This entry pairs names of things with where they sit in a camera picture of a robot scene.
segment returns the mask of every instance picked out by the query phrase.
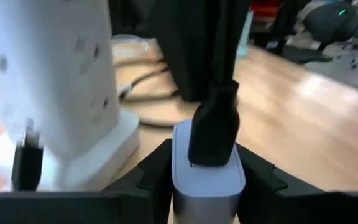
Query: desk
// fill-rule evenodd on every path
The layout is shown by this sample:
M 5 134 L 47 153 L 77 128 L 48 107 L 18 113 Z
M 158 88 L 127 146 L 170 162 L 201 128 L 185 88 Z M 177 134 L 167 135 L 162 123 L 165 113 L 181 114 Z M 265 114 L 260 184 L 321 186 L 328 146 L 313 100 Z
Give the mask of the desk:
M 120 68 L 117 82 L 124 85 L 155 69 Z M 252 47 L 237 63 L 235 79 L 240 83 L 239 144 L 324 190 L 358 190 L 357 90 Z M 141 83 L 133 94 L 172 89 L 170 77 L 161 75 Z M 190 119 L 196 108 L 180 100 L 124 106 L 160 121 Z M 140 148 L 121 175 L 170 137 L 170 131 L 141 128 Z

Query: power socket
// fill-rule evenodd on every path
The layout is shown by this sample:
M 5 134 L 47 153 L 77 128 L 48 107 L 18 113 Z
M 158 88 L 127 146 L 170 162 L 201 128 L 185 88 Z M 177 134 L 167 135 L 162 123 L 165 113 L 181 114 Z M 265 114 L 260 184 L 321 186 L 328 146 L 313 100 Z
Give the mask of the power socket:
M 54 154 L 71 158 L 117 125 L 110 36 L 104 1 L 0 0 L 0 122 L 13 141 L 30 118 Z

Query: floor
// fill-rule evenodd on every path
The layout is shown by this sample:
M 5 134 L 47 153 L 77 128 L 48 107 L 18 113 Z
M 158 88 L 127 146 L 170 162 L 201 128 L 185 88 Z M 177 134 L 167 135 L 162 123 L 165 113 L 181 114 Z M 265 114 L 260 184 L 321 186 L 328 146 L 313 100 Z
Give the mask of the floor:
M 313 42 L 308 34 L 297 34 L 295 37 L 291 38 L 288 43 L 298 47 L 307 47 L 312 49 L 317 48 L 319 45 L 318 43 Z M 350 50 L 347 49 L 343 50 L 342 44 L 337 43 L 329 45 L 325 49 L 324 53 L 334 56 L 349 51 Z M 352 69 L 351 60 L 352 57 L 343 56 L 341 58 L 335 58 L 332 62 L 310 62 L 305 66 L 325 77 L 354 86 L 358 89 L 358 66 L 355 69 Z

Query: black cable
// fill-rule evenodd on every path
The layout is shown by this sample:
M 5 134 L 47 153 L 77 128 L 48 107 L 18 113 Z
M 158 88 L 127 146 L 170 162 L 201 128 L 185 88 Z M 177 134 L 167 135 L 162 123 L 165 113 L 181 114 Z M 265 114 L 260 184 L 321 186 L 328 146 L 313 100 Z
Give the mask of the black cable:
M 163 59 L 158 61 L 156 60 L 133 60 L 133 61 L 125 61 L 119 64 L 115 64 L 115 68 L 128 66 L 128 65 L 136 65 L 136 64 L 144 64 L 144 63 L 160 63 L 163 62 Z M 160 100 L 170 100 L 179 95 L 178 90 L 174 90 L 168 95 L 157 95 L 157 96 L 132 96 L 128 98 L 128 94 L 132 91 L 132 89 L 141 83 L 142 81 L 152 78 L 157 75 L 161 75 L 165 72 L 169 71 L 168 67 L 165 67 L 161 70 L 153 71 L 148 74 L 142 75 L 139 78 L 136 78 L 129 86 L 125 87 L 119 94 L 120 103 L 139 103 L 139 102 L 148 102 L 148 101 L 160 101 Z M 154 121 L 150 119 L 139 118 L 139 124 L 148 128 L 161 128 L 161 129 L 173 129 L 176 123 L 163 123 L 161 121 Z
M 121 67 L 125 67 L 125 66 L 129 66 L 129 65 L 155 65 L 158 63 L 162 63 L 164 62 L 163 58 L 160 58 L 158 60 L 156 59 L 148 59 L 148 58 L 143 58 L 143 59 L 136 59 L 136 60 L 125 60 L 122 62 L 117 62 L 114 64 L 114 68 L 121 68 Z
M 219 21 L 218 21 L 218 48 L 215 50 L 217 57 L 217 68 L 215 81 L 226 86 L 232 82 L 234 61 L 237 47 L 233 47 L 236 32 L 236 13 L 234 11 L 234 1 L 220 0 Z

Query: chair base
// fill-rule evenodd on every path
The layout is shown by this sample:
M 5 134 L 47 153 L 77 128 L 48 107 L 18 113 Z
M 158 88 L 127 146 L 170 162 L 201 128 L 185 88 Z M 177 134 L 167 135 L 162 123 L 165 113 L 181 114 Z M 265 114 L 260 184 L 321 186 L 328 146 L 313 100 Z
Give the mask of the chair base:
M 330 62 L 333 60 L 332 57 L 323 54 L 320 50 L 303 49 L 290 45 L 284 47 L 282 57 L 300 65 L 308 62 Z
M 305 67 L 314 72 L 320 73 L 325 77 L 332 78 L 337 82 L 341 82 L 358 89 L 358 67 L 356 68 L 357 71 L 355 71 L 349 67 L 341 66 L 341 64 L 337 62 L 310 62 L 307 63 Z

